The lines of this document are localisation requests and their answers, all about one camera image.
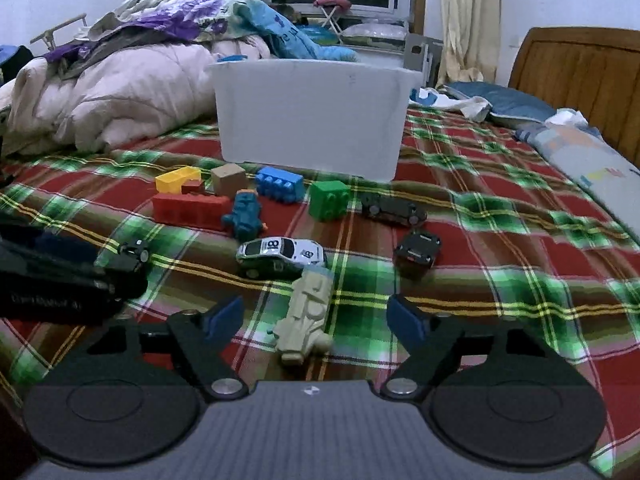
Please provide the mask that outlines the blue toy building block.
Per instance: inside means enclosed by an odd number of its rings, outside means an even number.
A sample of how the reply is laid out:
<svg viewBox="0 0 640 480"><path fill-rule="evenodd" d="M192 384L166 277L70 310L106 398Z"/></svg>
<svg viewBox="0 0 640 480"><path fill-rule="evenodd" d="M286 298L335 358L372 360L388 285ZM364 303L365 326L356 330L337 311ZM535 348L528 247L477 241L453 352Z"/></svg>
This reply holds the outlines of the blue toy building block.
<svg viewBox="0 0 640 480"><path fill-rule="evenodd" d="M305 196L304 177L301 174L274 167L262 167L254 179L256 191L277 202L300 203Z"/></svg>

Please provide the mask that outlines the red green plaid bedsheet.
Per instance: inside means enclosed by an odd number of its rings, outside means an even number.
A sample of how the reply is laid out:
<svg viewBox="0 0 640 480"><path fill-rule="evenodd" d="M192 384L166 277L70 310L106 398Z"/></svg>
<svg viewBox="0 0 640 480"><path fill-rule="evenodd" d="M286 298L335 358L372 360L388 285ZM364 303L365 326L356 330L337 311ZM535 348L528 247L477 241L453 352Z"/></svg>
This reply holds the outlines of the red green plaid bedsheet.
<svg viewBox="0 0 640 480"><path fill-rule="evenodd" d="M234 268L223 232L162 226L152 217L154 180L183 166L210 174L222 163L217 128L197 122L106 155L51 154L9 164L1 208L93 244L104 255L130 237L151 246L149 287L128 309L140 322L241 295L242 330L224 357L247 382L284 377L270 328L292 288L251 282ZM639 474L639 245L603 207L510 131L410 108L389 184L349 179L347 214L319 222L306 204L267 200L272 235L310 238L335 275L326 328L331 352L307 380L380 384L405 359L386 325L387 298L406 295L427 312L489 320L516 316L574 365L604 397L608 421L593 466L615 479ZM442 240L420 282L393 264L401 229L363 218L357 198L376 191L415 200Z"/></svg>

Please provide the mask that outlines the yellow toy building block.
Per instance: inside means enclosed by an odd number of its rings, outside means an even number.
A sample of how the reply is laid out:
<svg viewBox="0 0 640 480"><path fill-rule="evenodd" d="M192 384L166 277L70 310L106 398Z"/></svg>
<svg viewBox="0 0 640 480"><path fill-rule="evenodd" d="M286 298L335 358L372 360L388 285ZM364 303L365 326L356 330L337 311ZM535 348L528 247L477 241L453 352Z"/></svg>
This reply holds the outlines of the yellow toy building block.
<svg viewBox="0 0 640 480"><path fill-rule="evenodd" d="M157 176L155 188L162 194L181 194L182 186L186 181L201 180L201 169L192 166L183 166Z"/></svg>

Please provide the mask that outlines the patterned light blue pillow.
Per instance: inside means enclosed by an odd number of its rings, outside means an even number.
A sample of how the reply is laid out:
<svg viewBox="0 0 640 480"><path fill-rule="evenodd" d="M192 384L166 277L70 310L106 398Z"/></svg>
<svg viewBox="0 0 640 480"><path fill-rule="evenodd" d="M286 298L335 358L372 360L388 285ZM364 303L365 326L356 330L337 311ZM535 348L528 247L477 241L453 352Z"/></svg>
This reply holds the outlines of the patterned light blue pillow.
<svg viewBox="0 0 640 480"><path fill-rule="evenodd" d="M608 145L582 113L560 108L541 124L518 128L515 139L534 148L632 234L639 234L639 168Z"/></svg>

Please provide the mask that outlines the beige clothes rack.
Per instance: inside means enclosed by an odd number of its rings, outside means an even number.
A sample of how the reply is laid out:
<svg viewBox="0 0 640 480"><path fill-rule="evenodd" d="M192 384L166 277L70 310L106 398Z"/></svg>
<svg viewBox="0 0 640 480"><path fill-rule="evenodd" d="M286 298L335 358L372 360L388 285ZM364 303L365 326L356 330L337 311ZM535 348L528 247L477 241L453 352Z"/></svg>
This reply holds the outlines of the beige clothes rack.
<svg viewBox="0 0 640 480"><path fill-rule="evenodd" d="M32 38L29 43L30 44L36 44L37 42L41 41L47 48L48 51L53 51L56 48L56 43L55 43L55 38L54 35L58 30L61 30L65 27L68 27L70 25L76 24L76 23L81 23L84 26L87 25L87 14L85 13L81 13L78 14L76 16L74 16L73 18L69 18L68 20L62 21L61 23L58 23L46 30L44 30L43 32L40 32L40 34L38 36L35 36L34 38Z"/></svg>

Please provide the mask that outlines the white pillow on sill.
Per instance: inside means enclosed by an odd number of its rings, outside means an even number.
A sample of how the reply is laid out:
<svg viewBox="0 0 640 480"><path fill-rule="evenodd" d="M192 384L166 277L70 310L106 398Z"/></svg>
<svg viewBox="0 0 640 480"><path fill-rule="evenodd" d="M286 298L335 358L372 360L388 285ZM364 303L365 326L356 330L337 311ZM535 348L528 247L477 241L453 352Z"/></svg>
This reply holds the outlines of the white pillow on sill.
<svg viewBox="0 0 640 480"><path fill-rule="evenodd" d="M379 22L363 22L346 27L342 38L349 40L367 41L396 41L406 39L407 31L404 26Z"/></svg>

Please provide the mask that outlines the grey cabinet by window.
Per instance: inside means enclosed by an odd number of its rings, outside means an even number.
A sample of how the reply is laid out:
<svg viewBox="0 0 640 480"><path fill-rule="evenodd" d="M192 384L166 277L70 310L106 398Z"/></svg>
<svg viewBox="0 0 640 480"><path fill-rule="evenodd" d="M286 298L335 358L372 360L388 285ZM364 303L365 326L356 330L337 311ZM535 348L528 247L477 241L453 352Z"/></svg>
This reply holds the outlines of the grey cabinet by window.
<svg viewBox="0 0 640 480"><path fill-rule="evenodd" d="M402 67L420 72L423 76L422 86L434 88L438 81L443 45L439 39L408 34L405 38Z"/></svg>

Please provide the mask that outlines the dark brown toy car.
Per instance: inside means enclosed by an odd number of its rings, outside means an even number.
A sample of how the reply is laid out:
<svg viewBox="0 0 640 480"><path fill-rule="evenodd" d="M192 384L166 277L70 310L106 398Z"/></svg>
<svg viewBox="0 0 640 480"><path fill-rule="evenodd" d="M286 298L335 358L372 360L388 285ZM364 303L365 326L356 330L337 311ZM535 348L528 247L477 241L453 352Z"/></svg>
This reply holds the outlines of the dark brown toy car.
<svg viewBox="0 0 640 480"><path fill-rule="evenodd" d="M360 195L361 214L371 220L415 228L427 219L426 210L413 202L378 193Z"/></svg>

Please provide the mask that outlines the right beige curtain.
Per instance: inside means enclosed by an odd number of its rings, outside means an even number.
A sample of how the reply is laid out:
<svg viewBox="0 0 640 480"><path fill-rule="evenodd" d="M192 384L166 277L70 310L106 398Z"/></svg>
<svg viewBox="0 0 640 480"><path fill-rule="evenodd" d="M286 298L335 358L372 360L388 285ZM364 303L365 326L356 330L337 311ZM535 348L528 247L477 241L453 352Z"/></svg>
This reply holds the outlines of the right beige curtain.
<svg viewBox="0 0 640 480"><path fill-rule="evenodd" d="M501 0L442 0L438 81L495 81L500 26Z"/></svg>

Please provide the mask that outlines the white crumpled garment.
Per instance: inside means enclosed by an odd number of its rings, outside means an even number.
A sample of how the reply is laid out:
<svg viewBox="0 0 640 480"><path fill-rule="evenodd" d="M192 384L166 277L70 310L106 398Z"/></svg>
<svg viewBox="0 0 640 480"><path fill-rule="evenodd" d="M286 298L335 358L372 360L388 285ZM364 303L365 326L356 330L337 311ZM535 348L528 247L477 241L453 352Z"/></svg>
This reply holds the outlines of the white crumpled garment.
<svg viewBox="0 0 640 480"><path fill-rule="evenodd" d="M84 26L77 39L97 40L122 24L140 18L142 14L186 0L125 0L114 10L108 11L91 26Z"/></svg>

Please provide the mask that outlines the tan wooden cube block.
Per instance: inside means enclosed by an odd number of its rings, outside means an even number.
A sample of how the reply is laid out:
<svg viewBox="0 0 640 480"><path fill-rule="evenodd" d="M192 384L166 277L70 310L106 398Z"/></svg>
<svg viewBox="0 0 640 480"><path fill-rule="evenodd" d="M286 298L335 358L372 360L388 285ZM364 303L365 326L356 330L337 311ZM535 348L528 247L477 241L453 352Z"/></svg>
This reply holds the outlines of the tan wooden cube block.
<svg viewBox="0 0 640 480"><path fill-rule="evenodd" d="M237 164L224 164L210 170L212 189L217 196L226 196L230 200L237 192L248 188L245 170Z"/></svg>

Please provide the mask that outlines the dark bag at left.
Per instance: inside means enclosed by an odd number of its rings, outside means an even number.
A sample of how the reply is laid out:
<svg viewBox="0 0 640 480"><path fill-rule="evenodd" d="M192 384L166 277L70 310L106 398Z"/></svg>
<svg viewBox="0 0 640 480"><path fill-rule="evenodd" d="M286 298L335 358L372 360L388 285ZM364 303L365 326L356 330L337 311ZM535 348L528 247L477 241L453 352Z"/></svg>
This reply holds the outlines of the dark bag at left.
<svg viewBox="0 0 640 480"><path fill-rule="evenodd" d="M29 48L2 44L0 46L0 84L3 86L14 79L17 73L33 58L34 55Z"/></svg>

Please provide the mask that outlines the green toy building block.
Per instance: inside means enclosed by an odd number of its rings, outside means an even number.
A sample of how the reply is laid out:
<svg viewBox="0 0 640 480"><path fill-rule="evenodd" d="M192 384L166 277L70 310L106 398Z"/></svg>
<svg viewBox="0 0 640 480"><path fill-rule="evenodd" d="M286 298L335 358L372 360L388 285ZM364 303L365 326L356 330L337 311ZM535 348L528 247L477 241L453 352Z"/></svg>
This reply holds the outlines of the green toy building block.
<svg viewBox="0 0 640 480"><path fill-rule="evenodd" d="M309 214L317 221L341 219L347 212L350 187L341 181L319 181L310 187Z"/></svg>

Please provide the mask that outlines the beige toy truck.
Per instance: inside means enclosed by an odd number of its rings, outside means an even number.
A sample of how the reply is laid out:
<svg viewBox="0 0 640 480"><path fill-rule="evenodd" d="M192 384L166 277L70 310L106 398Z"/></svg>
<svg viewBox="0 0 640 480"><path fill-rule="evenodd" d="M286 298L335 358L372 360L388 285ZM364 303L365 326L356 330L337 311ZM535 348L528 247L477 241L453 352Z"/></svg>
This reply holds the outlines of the beige toy truck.
<svg viewBox="0 0 640 480"><path fill-rule="evenodd" d="M333 338L324 329L333 285L334 274L324 266L307 266L293 282L288 312L271 331L283 363L303 364L311 354L331 350Z"/></svg>

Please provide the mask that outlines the red long building block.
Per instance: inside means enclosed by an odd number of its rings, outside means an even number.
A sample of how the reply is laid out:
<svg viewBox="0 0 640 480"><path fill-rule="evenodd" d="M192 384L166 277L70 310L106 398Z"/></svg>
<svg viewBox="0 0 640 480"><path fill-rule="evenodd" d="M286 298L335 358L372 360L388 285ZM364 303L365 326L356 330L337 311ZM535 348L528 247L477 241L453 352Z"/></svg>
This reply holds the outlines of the red long building block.
<svg viewBox="0 0 640 480"><path fill-rule="evenodd" d="M203 194L163 194L152 197L153 218L168 226L222 229L222 217L232 209L230 198Z"/></svg>

